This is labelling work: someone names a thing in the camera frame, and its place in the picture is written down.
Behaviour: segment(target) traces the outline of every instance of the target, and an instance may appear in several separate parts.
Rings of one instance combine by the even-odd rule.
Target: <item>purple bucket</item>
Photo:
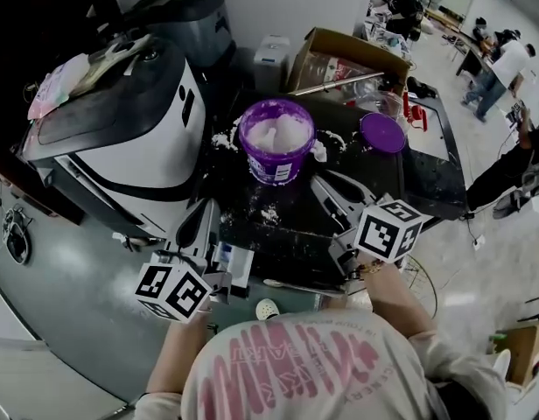
[[[258,123],[288,115],[299,123],[306,123],[309,137],[306,143],[287,153],[274,153],[261,150],[247,139],[250,130]],[[250,171],[263,184],[283,186],[291,182],[301,169],[306,155],[314,145],[314,122],[310,114],[298,104],[287,100],[264,100],[250,106],[242,115],[239,125],[239,138],[248,154]]]

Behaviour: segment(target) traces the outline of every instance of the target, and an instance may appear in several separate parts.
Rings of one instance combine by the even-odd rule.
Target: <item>backpack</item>
[[[425,9],[421,4],[420,0],[416,0],[416,13],[414,14],[414,19],[416,20],[416,25],[421,24],[421,21],[424,19]]]

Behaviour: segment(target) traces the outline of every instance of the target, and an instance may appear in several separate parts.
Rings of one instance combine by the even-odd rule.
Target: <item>bucket label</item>
[[[280,164],[276,168],[276,181],[287,180],[291,174],[291,167],[293,164]]]

